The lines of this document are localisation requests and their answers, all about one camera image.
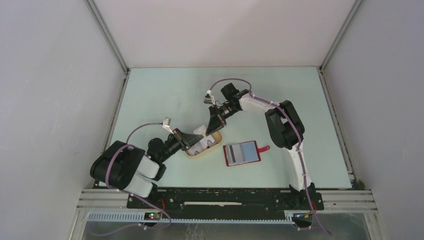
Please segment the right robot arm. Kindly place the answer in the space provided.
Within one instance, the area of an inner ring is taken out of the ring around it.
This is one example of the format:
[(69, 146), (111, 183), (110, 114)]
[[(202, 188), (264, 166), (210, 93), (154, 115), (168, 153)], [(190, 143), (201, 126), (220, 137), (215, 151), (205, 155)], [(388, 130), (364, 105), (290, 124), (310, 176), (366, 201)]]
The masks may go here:
[(251, 88), (240, 91), (232, 83), (225, 85), (221, 93), (226, 100), (221, 106), (216, 105), (211, 88), (204, 97), (204, 103), (210, 105), (205, 134), (209, 136), (221, 130), (226, 126), (226, 120), (240, 111), (263, 115), (272, 142), (287, 150), (290, 156), (291, 204), (297, 209), (304, 209), (311, 202), (310, 195), (315, 191), (315, 185), (303, 157), (305, 127), (292, 102), (275, 103), (255, 95)]

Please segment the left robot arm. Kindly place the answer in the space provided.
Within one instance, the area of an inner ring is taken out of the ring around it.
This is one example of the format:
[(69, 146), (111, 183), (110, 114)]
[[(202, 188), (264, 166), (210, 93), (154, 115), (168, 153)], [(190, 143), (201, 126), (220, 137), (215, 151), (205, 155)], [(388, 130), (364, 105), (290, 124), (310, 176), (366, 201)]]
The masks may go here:
[(203, 138), (201, 134), (184, 133), (176, 128), (166, 141), (151, 139), (147, 150), (117, 140), (94, 161), (89, 174), (112, 188), (138, 195), (145, 208), (153, 208), (158, 202), (154, 182), (164, 175), (164, 162)]

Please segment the red leather card holder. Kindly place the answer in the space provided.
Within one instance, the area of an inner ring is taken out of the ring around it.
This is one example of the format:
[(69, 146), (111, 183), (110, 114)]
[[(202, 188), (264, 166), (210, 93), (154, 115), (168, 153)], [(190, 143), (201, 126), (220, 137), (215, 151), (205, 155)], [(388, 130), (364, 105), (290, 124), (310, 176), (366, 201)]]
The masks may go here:
[[(228, 162), (228, 154), (227, 154), (227, 146), (232, 144), (240, 144), (241, 150), (243, 153), (243, 162), (241, 164), (236, 165), (229, 165)], [(261, 161), (261, 153), (264, 153), (268, 150), (270, 150), (270, 146), (266, 145), (263, 147), (258, 147), (258, 144), (255, 140), (252, 141), (246, 141), (246, 142), (240, 142), (240, 143), (232, 143), (232, 144), (226, 144), (223, 146), (223, 152), (225, 157), (225, 162), (227, 167), (234, 167), (239, 165), (245, 165), (250, 163), (256, 163)]]

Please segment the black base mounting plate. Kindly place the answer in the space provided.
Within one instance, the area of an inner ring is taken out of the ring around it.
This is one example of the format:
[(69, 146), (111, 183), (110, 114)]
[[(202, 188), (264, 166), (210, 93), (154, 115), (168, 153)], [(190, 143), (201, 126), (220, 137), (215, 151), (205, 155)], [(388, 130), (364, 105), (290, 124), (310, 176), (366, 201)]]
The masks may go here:
[(322, 195), (294, 194), (289, 188), (160, 187), (147, 201), (173, 220), (287, 220), (289, 211), (322, 211)]

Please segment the beige oval plastic tray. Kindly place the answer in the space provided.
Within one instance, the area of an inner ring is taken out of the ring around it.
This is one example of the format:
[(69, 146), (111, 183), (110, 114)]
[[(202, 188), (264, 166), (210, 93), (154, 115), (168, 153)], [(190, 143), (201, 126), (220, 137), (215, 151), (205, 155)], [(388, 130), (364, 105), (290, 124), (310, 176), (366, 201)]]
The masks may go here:
[(188, 151), (185, 151), (185, 154), (192, 159), (200, 158), (210, 153), (212, 150), (217, 149), (223, 142), (221, 131), (214, 132), (210, 137), (214, 139), (211, 146), (208, 145), (207, 148), (202, 148), (201, 142), (198, 142)]

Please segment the silver VIP card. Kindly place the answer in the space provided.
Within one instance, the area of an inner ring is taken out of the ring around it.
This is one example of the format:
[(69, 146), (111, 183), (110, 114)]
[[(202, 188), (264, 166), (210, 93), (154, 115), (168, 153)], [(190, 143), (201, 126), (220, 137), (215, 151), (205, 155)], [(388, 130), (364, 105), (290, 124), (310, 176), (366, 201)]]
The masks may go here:
[(201, 125), (200, 127), (196, 128), (193, 133), (195, 135), (202, 135), (202, 136), (206, 136), (207, 135), (207, 127), (205, 125)]

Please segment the silver card behind gold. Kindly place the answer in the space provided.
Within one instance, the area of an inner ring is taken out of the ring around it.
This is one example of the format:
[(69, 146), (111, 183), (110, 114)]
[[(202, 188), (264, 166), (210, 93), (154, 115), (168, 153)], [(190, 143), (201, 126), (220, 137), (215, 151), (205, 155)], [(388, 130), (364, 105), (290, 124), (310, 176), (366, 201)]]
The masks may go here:
[(215, 146), (217, 144), (216, 140), (211, 136), (206, 136), (202, 138), (198, 143), (193, 145), (189, 150), (188, 154), (190, 156), (196, 156), (206, 151), (207, 149)]

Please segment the aluminium frame rail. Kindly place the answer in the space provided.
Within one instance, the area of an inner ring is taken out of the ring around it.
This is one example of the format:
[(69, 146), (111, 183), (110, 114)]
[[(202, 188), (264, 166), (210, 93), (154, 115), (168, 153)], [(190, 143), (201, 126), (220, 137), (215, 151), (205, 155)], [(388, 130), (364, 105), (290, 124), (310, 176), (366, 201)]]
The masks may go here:
[[(295, 203), (287, 188), (160, 188), (149, 207), (132, 195), (106, 188), (81, 192), (68, 235), (81, 240), (89, 221), (157, 224), (288, 224), (310, 213)], [(361, 214), (372, 240), (385, 240), (370, 190), (318, 189), (312, 196), (317, 214)]]

